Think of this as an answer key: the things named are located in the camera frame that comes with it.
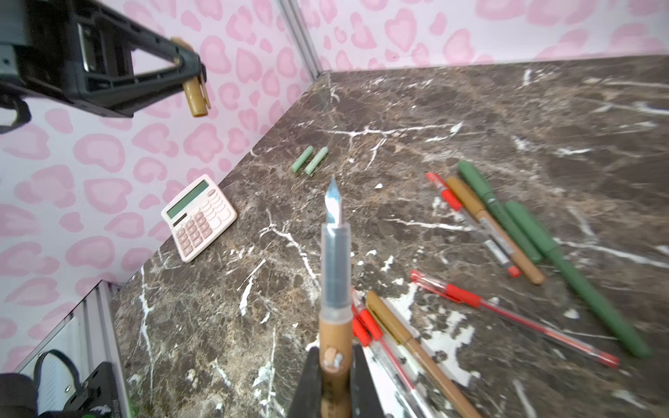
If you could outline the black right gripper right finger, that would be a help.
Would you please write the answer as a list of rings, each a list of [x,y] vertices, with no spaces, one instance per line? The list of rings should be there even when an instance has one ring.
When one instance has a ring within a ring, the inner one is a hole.
[[[385,418],[361,345],[353,346],[353,356],[349,378],[352,402],[351,416],[353,418]]]

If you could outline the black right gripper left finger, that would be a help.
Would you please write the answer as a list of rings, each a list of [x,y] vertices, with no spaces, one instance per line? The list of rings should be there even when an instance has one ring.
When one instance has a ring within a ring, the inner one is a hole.
[[[288,418],[321,416],[322,370],[319,360],[320,348],[311,348],[287,414]]]

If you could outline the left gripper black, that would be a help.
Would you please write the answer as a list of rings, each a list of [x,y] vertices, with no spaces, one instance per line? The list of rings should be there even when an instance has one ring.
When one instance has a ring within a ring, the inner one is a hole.
[[[135,50],[175,67],[119,78],[76,70],[81,55],[85,68],[131,68]],[[197,53],[99,1],[1,3],[3,99],[68,99],[81,111],[132,118],[199,76],[207,69]]]

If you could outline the brown pen cap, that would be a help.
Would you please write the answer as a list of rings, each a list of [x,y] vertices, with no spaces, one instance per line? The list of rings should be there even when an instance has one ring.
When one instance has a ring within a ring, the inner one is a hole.
[[[199,76],[186,80],[182,87],[186,94],[191,115],[194,118],[207,116],[212,106],[208,97],[204,72],[202,71]]]

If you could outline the green pen cap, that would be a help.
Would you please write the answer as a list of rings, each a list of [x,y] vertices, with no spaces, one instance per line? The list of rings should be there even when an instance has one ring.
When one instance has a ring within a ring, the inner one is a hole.
[[[290,170],[293,174],[298,173],[302,166],[308,161],[308,159],[314,153],[315,148],[313,146],[308,146],[302,154],[297,158],[297,160],[291,165]]]
[[[305,174],[307,174],[308,176],[313,175],[317,167],[328,156],[328,154],[329,154],[329,148],[327,148],[327,146],[324,146],[322,149],[320,149],[320,151],[318,151],[318,153],[312,158],[312,160],[306,166],[304,170]]]

